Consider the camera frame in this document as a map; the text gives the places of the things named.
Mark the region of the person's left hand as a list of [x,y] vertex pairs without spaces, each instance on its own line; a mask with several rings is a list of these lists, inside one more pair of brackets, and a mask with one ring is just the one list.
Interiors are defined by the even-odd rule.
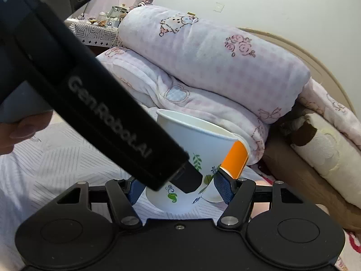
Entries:
[[38,131],[45,129],[53,116],[53,111],[25,117],[19,122],[0,125],[0,154],[7,155],[16,144],[32,138]]

